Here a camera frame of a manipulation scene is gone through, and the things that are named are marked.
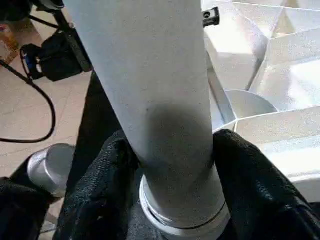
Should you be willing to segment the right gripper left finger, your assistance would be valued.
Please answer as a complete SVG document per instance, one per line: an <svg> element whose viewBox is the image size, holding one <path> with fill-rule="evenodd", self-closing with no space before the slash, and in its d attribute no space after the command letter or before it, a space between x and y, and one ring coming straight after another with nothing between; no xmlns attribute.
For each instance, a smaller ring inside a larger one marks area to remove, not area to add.
<svg viewBox="0 0 320 240"><path fill-rule="evenodd" d="M138 159L124 132L115 132L66 194L53 238L125 240L137 169Z"/></svg>

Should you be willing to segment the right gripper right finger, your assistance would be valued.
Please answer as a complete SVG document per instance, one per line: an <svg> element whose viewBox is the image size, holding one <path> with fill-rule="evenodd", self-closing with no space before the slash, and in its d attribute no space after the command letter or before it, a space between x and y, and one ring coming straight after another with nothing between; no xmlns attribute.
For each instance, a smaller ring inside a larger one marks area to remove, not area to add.
<svg viewBox="0 0 320 240"><path fill-rule="evenodd" d="M239 240L318 240L320 218L257 146L234 131L213 134L212 156Z"/></svg>

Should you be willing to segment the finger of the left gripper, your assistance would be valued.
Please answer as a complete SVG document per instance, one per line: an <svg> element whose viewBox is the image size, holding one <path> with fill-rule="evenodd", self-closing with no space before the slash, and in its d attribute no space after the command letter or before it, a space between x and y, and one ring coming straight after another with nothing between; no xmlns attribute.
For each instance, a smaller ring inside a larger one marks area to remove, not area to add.
<svg viewBox="0 0 320 240"><path fill-rule="evenodd" d="M218 7L203 11L202 16L203 27L218 26L220 24L220 11Z"/></svg>

